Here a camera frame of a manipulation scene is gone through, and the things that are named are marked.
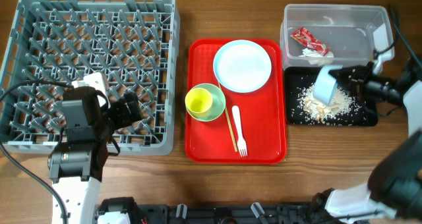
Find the wooden chopstick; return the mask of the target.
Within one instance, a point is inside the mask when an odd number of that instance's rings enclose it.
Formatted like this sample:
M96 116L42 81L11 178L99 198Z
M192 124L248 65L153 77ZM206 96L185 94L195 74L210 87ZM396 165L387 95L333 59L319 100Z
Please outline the wooden chopstick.
M237 147L237 144L236 144L236 141L235 141L235 136L234 136L234 133L233 133L233 127L231 125L231 119L230 119L230 116L229 116L229 113L228 113L228 110L227 110L228 109L228 106L227 106L227 97L224 94L224 91L222 89L222 86L221 86L221 84L219 82L218 82L218 87L222 91L222 93L223 93L223 95L225 97L225 109L224 109L224 113L225 113L225 116L226 116L226 121L227 121L227 125L228 125L228 128L229 128L229 133L230 133L230 136L231 136L231 141L232 141L232 144L233 144L233 149L234 149L235 153L237 153L238 152L238 147Z

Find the yellow cup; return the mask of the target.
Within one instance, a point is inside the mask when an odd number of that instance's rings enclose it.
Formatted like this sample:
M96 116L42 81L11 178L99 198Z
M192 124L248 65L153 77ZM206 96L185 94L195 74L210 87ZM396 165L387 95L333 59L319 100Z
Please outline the yellow cup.
M212 104L212 94L204 88L193 88L185 96L187 111L198 118L206 117Z

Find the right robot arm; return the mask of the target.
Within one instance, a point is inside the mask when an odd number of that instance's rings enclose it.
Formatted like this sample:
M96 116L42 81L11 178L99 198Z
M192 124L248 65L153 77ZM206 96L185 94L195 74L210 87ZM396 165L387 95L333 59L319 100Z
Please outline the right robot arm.
M373 63L328 74L354 96L404 108L408 138L375 167L366 183L326 190L321 221L421 219L421 56L412 56L395 80L373 74Z

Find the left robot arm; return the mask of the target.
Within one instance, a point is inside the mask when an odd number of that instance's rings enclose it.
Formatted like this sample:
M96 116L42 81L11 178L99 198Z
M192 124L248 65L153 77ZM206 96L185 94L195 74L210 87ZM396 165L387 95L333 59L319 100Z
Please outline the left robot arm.
M113 133L141 120L138 96L128 92L120 99L100 105L103 93L90 86L69 89L63 94L65 127L50 153L49 179L58 198L53 204L53 223L91 223L100 193L103 168L109 156L107 145Z

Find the light blue plate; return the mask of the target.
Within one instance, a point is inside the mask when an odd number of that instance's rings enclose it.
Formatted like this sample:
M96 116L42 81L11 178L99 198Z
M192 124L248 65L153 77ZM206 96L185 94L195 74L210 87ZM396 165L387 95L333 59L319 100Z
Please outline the light blue plate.
M217 50L213 71L224 88L237 93L250 93L267 83L272 62L259 44L249 40L234 40Z

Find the green bowl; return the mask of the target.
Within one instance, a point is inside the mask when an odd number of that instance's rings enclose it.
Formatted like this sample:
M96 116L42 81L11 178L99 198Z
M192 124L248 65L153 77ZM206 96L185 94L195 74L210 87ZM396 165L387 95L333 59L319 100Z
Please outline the green bowl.
M225 97L222 91L219 89L219 87L213 84L209 84L209 83L202 83L202 84L198 84L194 86L193 88L204 88L208 90L212 94L213 104L212 104L209 114L206 117L198 118L198 117L192 116L187 111L189 115L193 117L194 119L198 121L202 121L202 122L208 122L208 121L213 121L217 119L224 112L224 109L225 109Z

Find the red snack wrapper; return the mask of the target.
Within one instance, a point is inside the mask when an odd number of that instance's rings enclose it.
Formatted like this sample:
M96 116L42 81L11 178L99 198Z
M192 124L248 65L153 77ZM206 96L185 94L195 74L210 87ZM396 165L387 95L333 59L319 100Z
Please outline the red snack wrapper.
M291 37L300 43L301 45L305 46L309 49L316 50L322 56L325 56L329 52L329 48L322 43L320 40L316 39L308 29L302 27L297 29L291 34Z

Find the small light blue bowl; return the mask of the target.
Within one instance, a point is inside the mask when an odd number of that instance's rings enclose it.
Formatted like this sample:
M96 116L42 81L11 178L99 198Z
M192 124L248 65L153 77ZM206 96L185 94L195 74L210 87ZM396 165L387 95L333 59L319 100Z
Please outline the small light blue bowl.
M336 79L329 75L329 70L341 69L342 65L325 65L321 68L314 83L313 97L325 105L330 105L338 84Z

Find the white plastic fork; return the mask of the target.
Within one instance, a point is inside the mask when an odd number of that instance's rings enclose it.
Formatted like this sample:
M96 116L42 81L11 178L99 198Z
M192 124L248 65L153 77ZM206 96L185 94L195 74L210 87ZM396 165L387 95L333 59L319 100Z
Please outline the white plastic fork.
M239 150L241 157L247 157L248 156L247 143L243 137L240 109L238 106L234 105L231 108L231 111L232 111L233 120L235 122L235 128L236 128L237 136L238 136L237 148Z

